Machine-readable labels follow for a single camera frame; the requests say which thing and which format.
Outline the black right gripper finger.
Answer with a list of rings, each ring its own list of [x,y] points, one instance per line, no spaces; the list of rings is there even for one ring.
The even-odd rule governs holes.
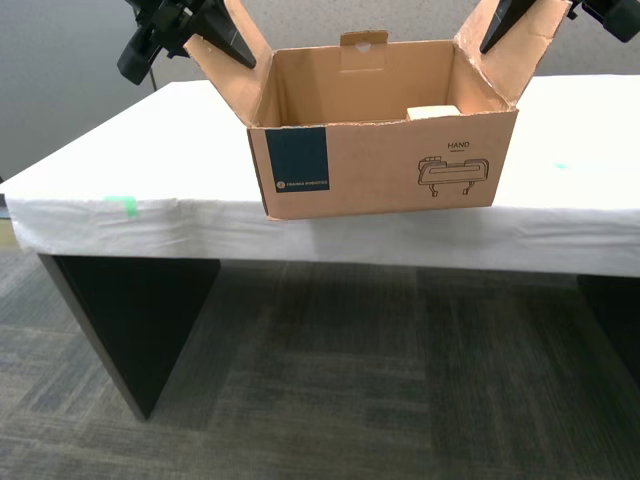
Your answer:
[[[535,0],[499,0],[481,42],[480,53],[487,54],[534,3]]]
[[[637,0],[584,0],[582,8],[622,43],[628,43],[639,33]]]

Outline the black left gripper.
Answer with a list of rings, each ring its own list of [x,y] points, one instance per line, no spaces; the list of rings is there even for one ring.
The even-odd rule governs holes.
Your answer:
[[[137,29],[117,61],[123,77],[140,85],[161,49],[181,53],[199,35],[234,61],[254,69],[257,61],[223,1],[128,1]]]

